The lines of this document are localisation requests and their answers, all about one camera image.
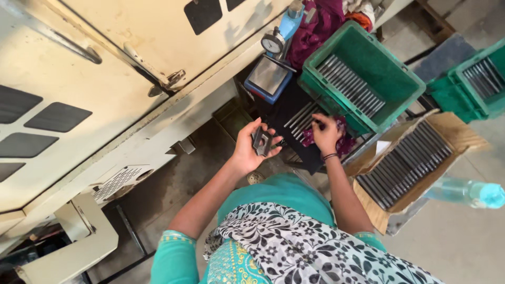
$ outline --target cloth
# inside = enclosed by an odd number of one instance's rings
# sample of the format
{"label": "cloth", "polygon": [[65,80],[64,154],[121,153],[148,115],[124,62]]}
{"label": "cloth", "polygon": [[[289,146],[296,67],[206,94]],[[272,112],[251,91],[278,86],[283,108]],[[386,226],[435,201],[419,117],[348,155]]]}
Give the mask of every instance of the cloth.
{"label": "cloth", "polygon": [[262,183],[234,190],[218,210],[218,225],[237,206],[251,202],[275,202],[335,226],[330,203],[319,191],[306,185],[294,173],[274,174]]}
{"label": "cloth", "polygon": [[368,32],[371,32],[373,27],[375,26],[374,7],[372,6],[372,3],[370,3],[369,0],[343,0],[342,10],[346,17],[348,14],[359,12],[367,16],[372,25],[370,30],[365,28]]}
{"label": "cloth", "polygon": [[224,239],[240,243],[272,283],[442,283],[419,266],[275,203],[230,212],[207,237],[206,260]]}
{"label": "cloth", "polygon": [[[328,201],[318,191],[307,186],[293,173],[276,174],[260,184],[235,190],[219,209],[218,224],[237,206],[249,202],[275,202],[284,206],[290,206],[294,210],[311,216],[323,224],[335,226],[333,213]],[[375,234],[359,232],[355,236],[364,243],[385,251],[384,246]],[[239,272],[237,274],[239,279],[246,276],[239,271],[240,268],[243,268],[243,271],[248,273],[248,276],[253,277],[253,280],[262,283],[261,275],[262,273],[264,275],[264,271],[260,271],[261,268],[256,262],[251,264],[250,260],[252,256],[249,253],[241,253],[244,252],[244,248],[233,240],[225,241],[220,247],[216,248],[215,254],[219,252],[221,257],[218,254],[215,258],[211,258],[207,270],[199,282],[195,244],[195,239],[180,232],[172,230],[163,232],[151,268],[151,283],[207,283],[210,277],[215,279],[215,275],[217,275],[215,270],[211,273],[212,267],[232,268],[232,265],[230,265],[232,257],[236,259],[236,265],[244,264],[241,267],[235,266],[235,271]],[[226,275],[229,272],[233,272],[233,270],[228,272],[221,271],[218,274]]]}
{"label": "cloth", "polygon": [[363,13],[349,13],[345,16],[346,19],[352,20],[360,24],[362,28],[364,28],[367,32],[371,32],[373,29],[372,22],[370,19]]}
{"label": "cloth", "polygon": [[316,49],[344,24],[342,0],[304,0],[305,10],[316,8],[312,22],[307,24],[302,19],[300,27],[292,37],[287,60],[293,68],[300,70],[302,65]]}
{"label": "cloth", "polygon": [[[337,141],[337,144],[335,145],[335,150],[338,154],[339,158],[342,158],[342,155],[349,154],[356,144],[356,139],[352,137],[348,137],[345,134],[345,128],[347,127],[347,122],[345,121],[345,117],[343,116],[333,116],[333,119],[337,122],[337,128],[339,130],[344,131],[344,134],[341,139]],[[304,140],[302,141],[302,145],[305,147],[308,147],[310,144],[314,144],[314,132],[312,131],[312,128],[309,130],[304,130]]]}

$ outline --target woman's left hand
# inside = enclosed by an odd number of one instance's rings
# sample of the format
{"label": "woman's left hand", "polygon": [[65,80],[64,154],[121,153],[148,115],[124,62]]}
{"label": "woman's left hand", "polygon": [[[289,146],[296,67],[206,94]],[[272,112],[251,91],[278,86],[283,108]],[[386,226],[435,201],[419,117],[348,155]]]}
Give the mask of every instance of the woman's left hand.
{"label": "woman's left hand", "polygon": [[[238,133],[237,145],[235,146],[235,151],[233,152],[233,155],[231,156],[229,162],[233,164],[233,167],[238,170],[238,173],[242,176],[245,176],[248,173],[256,170],[261,162],[263,162],[265,159],[277,155],[282,149],[281,146],[278,146],[275,149],[271,149],[266,157],[256,155],[256,152],[253,148],[253,139],[251,138],[251,134],[256,132],[256,129],[258,127],[262,127],[264,131],[268,131],[268,133],[272,135],[275,134],[274,129],[270,128],[267,130],[268,127],[266,123],[261,123],[261,117],[247,124]],[[272,139],[272,145],[281,142],[281,140],[281,136],[274,137]]]}

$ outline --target woman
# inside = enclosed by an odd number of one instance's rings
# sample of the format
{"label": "woman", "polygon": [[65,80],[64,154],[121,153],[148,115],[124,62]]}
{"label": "woman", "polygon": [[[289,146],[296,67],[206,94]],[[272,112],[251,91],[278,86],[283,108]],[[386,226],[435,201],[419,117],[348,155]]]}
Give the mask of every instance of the woman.
{"label": "woman", "polygon": [[232,157],[163,233],[151,283],[199,283],[195,240],[216,212],[219,226],[206,239],[209,264],[200,283],[441,283],[385,252],[335,154],[342,132],[332,118],[313,117],[326,125],[313,123],[314,140],[326,162],[338,228],[328,201],[294,174],[234,191],[239,179],[281,151],[255,154],[251,133],[267,130],[258,118],[239,132]]}

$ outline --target door handle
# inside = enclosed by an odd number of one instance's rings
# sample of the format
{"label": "door handle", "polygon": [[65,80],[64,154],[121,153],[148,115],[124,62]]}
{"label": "door handle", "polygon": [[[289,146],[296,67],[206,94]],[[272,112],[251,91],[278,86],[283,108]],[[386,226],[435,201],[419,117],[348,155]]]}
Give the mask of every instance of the door handle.
{"label": "door handle", "polygon": [[45,37],[72,51],[73,53],[95,64],[102,63],[102,58],[91,46],[83,48],[80,45],[76,44],[66,36],[60,34],[48,25],[42,23],[37,18],[30,15],[25,11],[25,9],[22,8],[21,4],[18,4],[16,0],[0,0],[0,7],[5,9],[12,16],[23,20],[23,23],[32,30],[44,35]]}
{"label": "door handle", "polygon": [[186,75],[186,71],[179,70],[170,74],[169,76],[162,74],[160,71],[156,70],[151,64],[149,64],[142,56],[138,54],[132,44],[127,41],[123,44],[123,51],[133,59],[138,66],[142,67],[145,71],[149,72],[161,86],[170,89],[170,87],[177,83],[180,79],[182,79]]}

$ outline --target machine door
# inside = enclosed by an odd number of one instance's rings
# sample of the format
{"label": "machine door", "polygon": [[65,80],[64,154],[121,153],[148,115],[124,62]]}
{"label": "machine door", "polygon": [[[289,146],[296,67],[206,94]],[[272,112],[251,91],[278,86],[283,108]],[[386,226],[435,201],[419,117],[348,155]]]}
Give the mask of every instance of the machine door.
{"label": "machine door", "polygon": [[[168,97],[148,97],[152,83],[37,3],[46,17],[0,7],[0,213],[21,213]],[[0,234],[22,217],[0,219]]]}
{"label": "machine door", "polygon": [[281,14],[291,0],[62,2],[147,71],[169,76],[184,70],[172,86],[177,88]]}

